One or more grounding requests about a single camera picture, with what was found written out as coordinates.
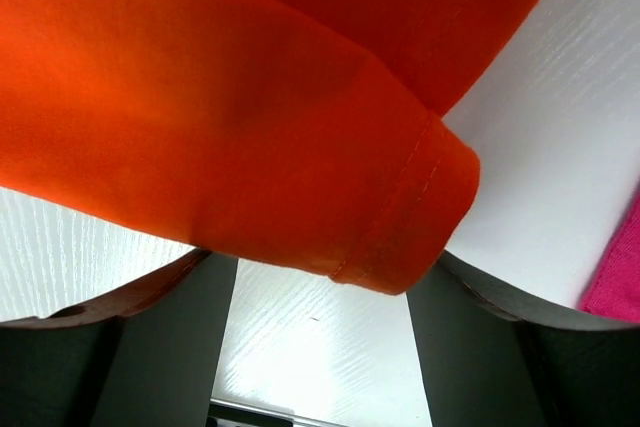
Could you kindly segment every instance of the seam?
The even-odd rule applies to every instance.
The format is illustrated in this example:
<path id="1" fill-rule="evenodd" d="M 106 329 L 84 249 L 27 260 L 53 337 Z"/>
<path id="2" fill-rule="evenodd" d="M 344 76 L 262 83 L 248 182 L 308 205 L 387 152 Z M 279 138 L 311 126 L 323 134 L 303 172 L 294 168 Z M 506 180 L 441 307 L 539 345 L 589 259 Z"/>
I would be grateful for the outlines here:
<path id="1" fill-rule="evenodd" d="M 445 131 L 446 127 L 442 127 L 442 135 L 440 136 L 440 144 L 442 145 L 442 148 L 440 149 L 440 154 L 438 154 L 438 160 L 436 161 L 435 165 L 433 166 L 433 169 L 431 169 L 431 172 L 429 173 L 429 177 L 427 178 L 426 183 L 424 184 L 424 187 L 422 188 L 422 190 L 420 191 L 420 194 L 416 197 L 416 200 L 411 204 L 411 209 L 415 208 L 416 205 L 420 204 L 420 202 L 422 201 L 424 194 L 427 192 L 427 190 L 429 189 L 429 185 L 431 185 L 431 181 L 433 180 L 433 178 L 435 177 L 436 172 L 438 171 L 438 168 L 440 167 L 440 164 L 442 163 L 442 159 L 444 158 L 444 154 L 447 152 L 447 142 L 446 142 L 446 131 Z M 383 255 L 385 252 L 387 251 L 387 247 L 383 248 L 380 253 L 378 255 Z M 369 274 L 371 274 L 372 272 L 375 271 L 375 264 L 371 265 L 371 267 L 369 267 L 367 270 L 365 270 L 360 277 L 358 277 L 355 281 L 355 283 L 360 282 L 362 279 L 364 279 L 365 277 L 367 277 Z"/>
<path id="2" fill-rule="evenodd" d="M 412 29 L 411 37 L 404 43 L 402 48 L 400 48 L 400 53 L 405 54 L 407 52 L 407 50 L 409 49 L 409 45 L 416 40 L 416 37 L 418 37 L 418 32 L 420 31 L 422 26 L 425 24 L 427 19 L 431 16 L 431 14 L 433 13 L 436 6 L 440 3 L 440 1 L 441 0 L 434 0 L 431 3 L 427 11 L 420 18 L 420 21 L 418 22 L 418 24 Z"/>
<path id="3" fill-rule="evenodd" d="M 425 126 L 423 127 L 422 132 L 420 132 L 420 136 L 418 137 L 416 145 L 413 147 L 413 150 L 412 150 L 411 154 L 409 155 L 409 157 L 407 157 L 407 161 L 404 163 L 404 166 L 402 167 L 402 170 L 400 171 L 400 174 L 398 174 L 398 178 L 396 180 L 396 183 L 393 186 L 393 189 L 391 190 L 391 193 L 387 197 L 387 200 L 382 205 L 382 208 L 380 209 L 380 211 L 378 212 L 378 214 L 376 215 L 374 220 L 371 222 L 371 224 L 369 224 L 369 227 L 367 227 L 367 229 L 364 231 L 364 233 L 360 236 L 358 241 L 355 243 L 355 245 L 354 245 L 353 249 L 351 249 L 351 252 L 349 253 L 349 255 L 347 255 L 347 257 L 345 257 L 345 259 L 338 266 L 338 268 L 329 276 L 330 278 L 333 279 L 340 272 L 342 272 L 342 270 L 345 268 L 345 266 L 353 258 L 354 254 L 358 250 L 358 247 L 360 247 L 360 245 L 362 245 L 362 242 L 364 241 L 364 239 L 366 239 L 369 236 L 369 234 L 373 231 L 374 227 L 378 224 L 378 222 L 380 222 L 380 219 L 382 218 L 384 213 L 391 206 L 391 202 L 393 201 L 394 197 L 396 196 L 396 194 L 398 193 L 398 191 L 400 189 L 400 183 L 402 182 L 402 179 L 404 178 L 404 174 L 406 173 L 407 169 L 409 168 L 409 165 L 411 165 L 411 161 L 413 160 L 413 158 L 415 157 L 416 153 L 418 152 L 418 149 L 420 148 L 420 144 L 422 144 L 422 140 L 424 139 L 424 134 L 427 132 L 427 129 L 431 125 L 431 122 L 433 121 L 434 117 L 435 117 L 435 114 L 431 114 L 429 116 L 429 118 L 427 119 L 427 122 L 426 122 Z"/>
<path id="4" fill-rule="evenodd" d="M 442 44 L 442 41 L 447 37 L 447 35 L 449 35 L 449 33 L 451 32 L 451 29 L 453 27 L 453 25 L 455 24 L 456 19 L 460 16 L 460 14 L 462 12 L 465 11 L 466 7 L 469 5 L 469 1 L 470 0 L 463 0 L 462 4 L 460 5 L 460 8 L 457 10 L 457 12 L 453 15 L 453 17 L 451 17 L 451 19 L 449 20 L 449 23 L 447 24 L 447 26 L 444 29 L 444 32 L 442 32 L 442 34 L 440 34 L 439 37 L 437 37 L 433 43 L 431 44 L 431 47 L 429 47 L 429 50 L 427 51 L 427 54 L 424 56 L 424 58 L 422 58 L 422 60 L 420 60 L 420 62 L 418 63 L 418 66 L 414 69 L 413 73 L 411 74 L 410 79 L 414 80 L 416 75 L 418 75 L 418 72 L 420 71 L 420 69 L 424 66 L 425 62 L 427 61 L 427 59 L 429 59 L 435 49 Z"/>

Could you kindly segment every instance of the cloth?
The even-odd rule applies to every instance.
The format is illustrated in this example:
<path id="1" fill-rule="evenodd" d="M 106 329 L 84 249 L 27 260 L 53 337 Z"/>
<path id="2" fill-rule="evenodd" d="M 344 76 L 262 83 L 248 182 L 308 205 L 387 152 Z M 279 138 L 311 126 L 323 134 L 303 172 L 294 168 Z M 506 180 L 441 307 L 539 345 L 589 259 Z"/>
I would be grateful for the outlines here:
<path id="1" fill-rule="evenodd" d="M 0 0 L 0 184 L 387 293 L 469 208 L 440 117 L 537 0 Z"/>
<path id="2" fill-rule="evenodd" d="M 640 322 L 640 190 L 611 238 L 580 309 Z"/>

